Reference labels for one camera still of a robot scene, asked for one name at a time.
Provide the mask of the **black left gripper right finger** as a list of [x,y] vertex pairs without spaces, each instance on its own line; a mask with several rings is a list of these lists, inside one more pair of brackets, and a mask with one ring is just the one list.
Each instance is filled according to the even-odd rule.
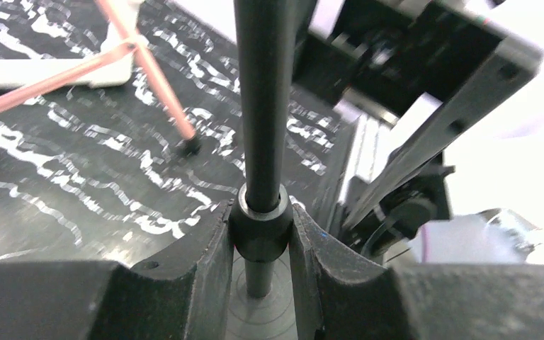
[[386,269],[293,212],[299,339],[544,339],[544,266]]

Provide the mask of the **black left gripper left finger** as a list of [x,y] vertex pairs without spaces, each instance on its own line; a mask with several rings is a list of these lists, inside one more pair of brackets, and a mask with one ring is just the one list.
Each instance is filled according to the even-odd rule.
[[223,339],[231,205],[128,268],[116,261],[0,263],[0,339]]

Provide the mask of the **black round-base mic stand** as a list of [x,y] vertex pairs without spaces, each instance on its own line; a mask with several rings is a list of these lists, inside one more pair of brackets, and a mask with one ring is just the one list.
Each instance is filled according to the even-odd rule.
[[281,182],[288,104],[315,1],[236,1],[245,182],[230,215],[236,249],[228,339],[295,339],[293,207]]

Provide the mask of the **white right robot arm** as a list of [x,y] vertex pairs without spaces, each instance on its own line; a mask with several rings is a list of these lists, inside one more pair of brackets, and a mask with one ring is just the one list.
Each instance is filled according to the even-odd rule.
[[445,149],[522,89],[543,52],[516,1],[305,1],[294,82],[332,116],[290,105],[287,143],[321,177],[311,215],[376,261],[453,216]]

